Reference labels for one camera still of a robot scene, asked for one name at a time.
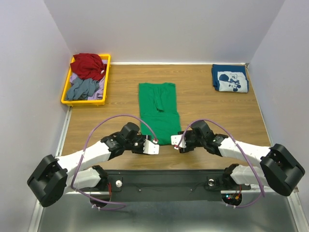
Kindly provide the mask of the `green t shirt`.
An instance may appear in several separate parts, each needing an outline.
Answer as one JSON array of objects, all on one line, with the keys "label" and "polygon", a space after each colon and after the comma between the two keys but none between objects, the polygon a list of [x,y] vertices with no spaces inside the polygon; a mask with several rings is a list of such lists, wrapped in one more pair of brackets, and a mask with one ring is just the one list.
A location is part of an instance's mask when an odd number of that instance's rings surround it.
[{"label": "green t shirt", "polygon": [[170,145],[171,136],[181,130],[176,85],[140,83],[138,94],[140,118],[149,126],[141,124],[142,134],[154,132],[159,145]]}]

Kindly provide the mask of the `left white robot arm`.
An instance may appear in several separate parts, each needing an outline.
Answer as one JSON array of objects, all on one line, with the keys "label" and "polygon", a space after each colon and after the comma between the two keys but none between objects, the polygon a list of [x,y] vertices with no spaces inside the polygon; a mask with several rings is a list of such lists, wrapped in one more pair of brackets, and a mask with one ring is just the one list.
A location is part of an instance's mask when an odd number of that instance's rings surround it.
[{"label": "left white robot arm", "polygon": [[120,131],[72,154],[45,156],[27,180],[27,185],[43,207],[56,203],[65,193],[106,185],[107,174],[98,163],[109,161],[125,151],[148,154],[151,136],[143,135],[132,122]]}]

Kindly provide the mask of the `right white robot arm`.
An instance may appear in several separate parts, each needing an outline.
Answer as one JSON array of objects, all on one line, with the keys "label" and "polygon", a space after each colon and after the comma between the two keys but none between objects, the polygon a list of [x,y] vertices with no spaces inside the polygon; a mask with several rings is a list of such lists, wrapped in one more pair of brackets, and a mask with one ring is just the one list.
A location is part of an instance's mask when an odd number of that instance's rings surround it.
[{"label": "right white robot arm", "polygon": [[233,164],[226,168],[224,180],[232,185],[270,187],[282,196],[289,196],[305,175],[305,169],[285,146],[240,142],[229,133],[214,133],[207,120],[192,122],[186,130],[171,136],[171,143],[180,153],[202,147],[213,155],[245,161],[247,166]]}]

